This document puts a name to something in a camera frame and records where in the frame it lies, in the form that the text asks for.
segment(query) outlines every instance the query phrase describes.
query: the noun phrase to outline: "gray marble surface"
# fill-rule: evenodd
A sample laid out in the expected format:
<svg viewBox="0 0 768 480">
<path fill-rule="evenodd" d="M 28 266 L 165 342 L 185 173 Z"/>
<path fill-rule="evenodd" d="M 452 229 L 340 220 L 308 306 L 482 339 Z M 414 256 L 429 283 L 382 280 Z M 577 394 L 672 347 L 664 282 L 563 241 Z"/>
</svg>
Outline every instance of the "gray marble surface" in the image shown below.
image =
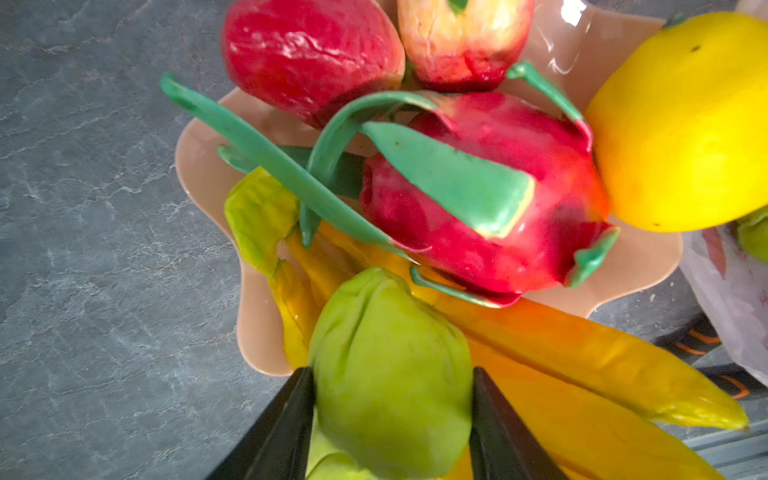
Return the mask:
<svg viewBox="0 0 768 480">
<path fill-rule="evenodd" d="M 3 480 L 202 478 L 282 385 L 238 353 L 236 254 L 179 185 L 189 117 L 157 88 L 165 70 L 213 98 L 232 88 L 228 3 L 0 0 Z M 593 319 L 651 339 L 696 311 L 678 272 Z"/>
</svg>

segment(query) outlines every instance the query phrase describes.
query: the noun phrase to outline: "bowl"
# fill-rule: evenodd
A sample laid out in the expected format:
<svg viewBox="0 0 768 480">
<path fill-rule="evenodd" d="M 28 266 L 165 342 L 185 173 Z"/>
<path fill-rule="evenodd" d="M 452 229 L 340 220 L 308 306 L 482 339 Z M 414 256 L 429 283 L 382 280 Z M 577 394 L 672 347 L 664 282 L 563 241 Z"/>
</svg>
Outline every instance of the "bowl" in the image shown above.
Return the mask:
<svg viewBox="0 0 768 480">
<path fill-rule="evenodd" d="M 396 0 L 379 0 L 396 21 Z M 581 0 L 538 0 L 531 34 L 521 60 L 529 60 L 559 84 L 581 110 L 603 82 L 643 40 L 659 30 L 657 18 L 607 12 Z M 516 94 L 552 114 L 557 108 L 522 81 L 508 81 L 500 91 Z M 220 103 L 277 144 L 312 146 L 319 132 L 294 116 L 245 94 L 231 91 Z M 224 201 L 243 175 L 225 164 L 217 147 L 227 144 L 199 120 L 192 120 L 176 148 L 176 168 L 189 198 L 232 240 L 224 217 Z M 347 149 L 370 155 L 375 148 L 362 135 Z M 678 233 L 653 233 L 618 219 L 621 235 L 603 265 L 581 286 L 557 287 L 526 294 L 526 298 L 587 317 L 602 303 L 653 286 L 672 273 L 683 252 Z M 240 308 L 237 342 L 245 360 L 269 375 L 289 375 L 283 351 L 283 324 L 266 278 L 240 261 Z"/>
</svg>

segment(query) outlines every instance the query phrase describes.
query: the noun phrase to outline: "red dragon fruit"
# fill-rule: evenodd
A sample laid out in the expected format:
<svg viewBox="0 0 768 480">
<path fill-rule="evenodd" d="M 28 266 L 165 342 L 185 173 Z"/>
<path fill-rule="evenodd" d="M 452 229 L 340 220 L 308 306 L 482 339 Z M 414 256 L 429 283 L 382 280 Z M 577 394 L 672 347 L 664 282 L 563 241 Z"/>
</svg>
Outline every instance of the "red dragon fruit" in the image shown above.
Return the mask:
<svg viewBox="0 0 768 480">
<path fill-rule="evenodd" d="M 529 290 L 580 283 L 618 235 L 606 222 L 609 202 L 592 163 L 589 127 L 501 93 L 445 97 L 439 106 L 415 117 L 411 129 L 529 174 L 535 187 L 527 207 L 505 236 L 482 235 L 376 154 L 364 165 L 366 217 L 398 243 L 420 245 L 420 262 L 504 304 Z"/>
<path fill-rule="evenodd" d="M 406 65 L 374 0 L 238 0 L 221 51 L 235 85 L 315 128 L 361 95 L 397 89 Z"/>
</svg>

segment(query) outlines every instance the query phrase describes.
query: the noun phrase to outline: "pink plate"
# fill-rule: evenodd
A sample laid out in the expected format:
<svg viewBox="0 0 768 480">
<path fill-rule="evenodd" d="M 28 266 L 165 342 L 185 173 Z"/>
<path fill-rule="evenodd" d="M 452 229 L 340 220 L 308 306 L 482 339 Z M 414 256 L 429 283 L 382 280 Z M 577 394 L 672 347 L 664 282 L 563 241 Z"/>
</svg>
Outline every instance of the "pink plate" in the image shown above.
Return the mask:
<svg viewBox="0 0 768 480">
<path fill-rule="evenodd" d="M 395 0 L 380 0 L 391 18 Z M 619 15 L 581 0 L 538 0 L 531 36 L 522 59 L 531 61 L 550 80 L 560 84 L 577 107 L 584 110 L 606 78 L 663 21 Z M 554 106 L 517 81 L 500 88 L 557 113 Z M 277 144 L 312 146 L 318 132 L 240 90 L 220 103 Z M 227 143 L 198 120 L 184 129 L 176 147 L 176 168 L 190 199 L 227 236 L 232 233 L 224 218 L 227 193 L 241 173 L 226 165 L 217 147 Z M 369 155 L 372 145 L 358 137 L 350 152 Z M 677 267 L 683 251 L 678 233 L 652 233 L 625 225 L 603 266 L 583 285 L 529 293 L 531 300 L 587 317 L 602 303 L 659 283 Z M 242 287 L 237 317 L 237 342 L 245 360 L 269 375 L 288 375 L 291 368 L 283 351 L 283 324 L 266 279 L 240 262 Z"/>
</svg>

